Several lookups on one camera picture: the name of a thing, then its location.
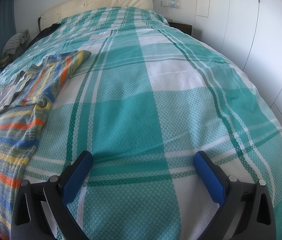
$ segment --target bed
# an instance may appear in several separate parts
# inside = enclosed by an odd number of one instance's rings
[[[282,127],[239,68],[152,10],[153,0],[53,7],[39,26],[61,26],[0,74],[1,89],[48,55],[91,53],[53,99],[35,151],[0,155],[2,238],[19,182],[45,181],[89,150],[68,208],[90,239],[197,239],[218,208],[192,165],[204,150],[227,175],[266,181],[282,239]]]

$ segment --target dark brown nightstand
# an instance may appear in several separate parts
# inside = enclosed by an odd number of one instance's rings
[[[192,25],[188,25],[182,22],[168,22],[170,27],[179,29],[181,32],[188,34],[191,36],[192,33]]]

